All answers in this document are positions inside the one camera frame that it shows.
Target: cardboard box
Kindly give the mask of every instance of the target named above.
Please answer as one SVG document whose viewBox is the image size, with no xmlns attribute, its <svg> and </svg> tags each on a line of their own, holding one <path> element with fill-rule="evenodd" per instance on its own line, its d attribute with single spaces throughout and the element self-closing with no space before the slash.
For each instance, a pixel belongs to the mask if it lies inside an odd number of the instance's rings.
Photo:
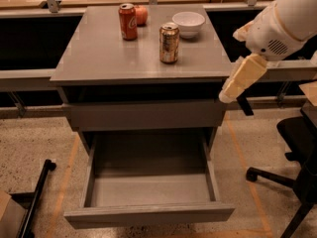
<svg viewBox="0 0 317 238">
<path fill-rule="evenodd" d="M 16 238 L 26 209 L 0 190 L 0 237 Z"/>
</svg>

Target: office chair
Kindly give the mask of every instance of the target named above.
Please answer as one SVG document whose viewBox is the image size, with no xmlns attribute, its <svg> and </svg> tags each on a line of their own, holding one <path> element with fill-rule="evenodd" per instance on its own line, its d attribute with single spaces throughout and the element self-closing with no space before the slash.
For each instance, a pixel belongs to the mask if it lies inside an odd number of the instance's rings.
<svg viewBox="0 0 317 238">
<path fill-rule="evenodd" d="M 302 116 L 280 121 L 277 130 L 291 150 L 291 153 L 285 154 L 286 158 L 301 165 L 299 175 L 292 179 L 249 168 L 246 179 L 256 181 L 260 176 L 293 189 L 301 206 L 281 235 L 281 238 L 288 238 L 317 202 L 317 133 L 313 125 Z"/>
</svg>

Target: chair leg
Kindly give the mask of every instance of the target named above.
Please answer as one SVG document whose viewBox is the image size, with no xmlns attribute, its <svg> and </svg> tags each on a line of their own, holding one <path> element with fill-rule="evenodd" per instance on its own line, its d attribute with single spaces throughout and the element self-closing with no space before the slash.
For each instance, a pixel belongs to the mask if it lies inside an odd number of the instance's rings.
<svg viewBox="0 0 317 238">
<path fill-rule="evenodd" d="M 258 176 L 265 178 L 265 179 L 270 179 L 272 181 L 275 181 L 279 184 L 282 184 L 284 186 L 293 188 L 294 182 L 295 180 L 292 178 L 285 178 L 270 172 L 266 172 L 266 171 L 262 171 L 262 170 L 258 170 L 255 168 L 249 168 L 247 170 L 247 174 L 246 174 L 246 179 L 249 181 L 256 181 L 258 179 Z"/>
<path fill-rule="evenodd" d="M 290 161 L 290 162 L 298 162 L 298 158 L 297 155 L 295 155 L 293 152 L 289 152 L 289 153 L 285 153 L 286 158 Z"/>
<path fill-rule="evenodd" d="M 299 209 L 297 210 L 295 216 L 288 224 L 287 228 L 285 229 L 284 233 L 281 235 L 280 238 L 289 238 L 295 232 L 296 228 L 299 226 L 301 221 L 306 217 L 308 212 L 314 206 L 312 203 L 303 203 Z"/>
<path fill-rule="evenodd" d="M 38 180 L 36 189 L 34 191 L 34 198 L 27 210 L 26 216 L 21 224 L 21 230 L 18 234 L 19 238 L 25 238 L 25 237 L 32 237 L 31 232 L 31 226 L 32 226 L 32 220 L 35 215 L 35 211 L 37 208 L 37 205 L 39 204 L 41 193 L 43 190 L 43 187 L 46 182 L 46 178 L 48 176 L 49 171 L 53 171 L 56 168 L 56 163 L 53 163 L 51 160 L 46 160 L 44 162 L 40 178 Z"/>
</svg>

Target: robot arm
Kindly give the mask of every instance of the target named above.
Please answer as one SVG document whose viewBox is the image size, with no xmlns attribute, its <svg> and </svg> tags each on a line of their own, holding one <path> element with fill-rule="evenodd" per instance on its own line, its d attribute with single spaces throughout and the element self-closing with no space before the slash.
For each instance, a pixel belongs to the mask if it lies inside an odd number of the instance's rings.
<svg viewBox="0 0 317 238">
<path fill-rule="evenodd" d="M 317 35 L 316 8 L 317 0 L 277 0 L 237 30 L 234 37 L 245 41 L 252 54 L 237 62 L 219 94 L 220 100 L 235 100 L 265 74 L 268 61 L 285 59 Z"/>
</svg>

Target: drawer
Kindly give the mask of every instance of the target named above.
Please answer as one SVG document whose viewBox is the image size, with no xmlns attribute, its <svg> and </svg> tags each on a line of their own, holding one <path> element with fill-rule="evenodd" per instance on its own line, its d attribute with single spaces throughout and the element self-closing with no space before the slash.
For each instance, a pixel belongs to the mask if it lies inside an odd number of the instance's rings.
<svg viewBox="0 0 317 238">
<path fill-rule="evenodd" d="M 96 134 L 74 228 L 225 221 L 200 129 Z"/>
<path fill-rule="evenodd" d="M 63 104 L 77 131 L 217 127 L 225 108 L 217 99 Z"/>
<path fill-rule="evenodd" d="M 172 99 L 215 99 L 222 89 L 224 81 L 221 79 L 197 79 L 196 82 L 185 79 L 170 78 L 160 83 L 141 84 L 109 84 L 109 85 L 78 85 L 63 86 L 60 90 L 64 94 L 65 103 L 83 102 L 125 102 L 125 101 L 151 101 Z"/>
</svg>

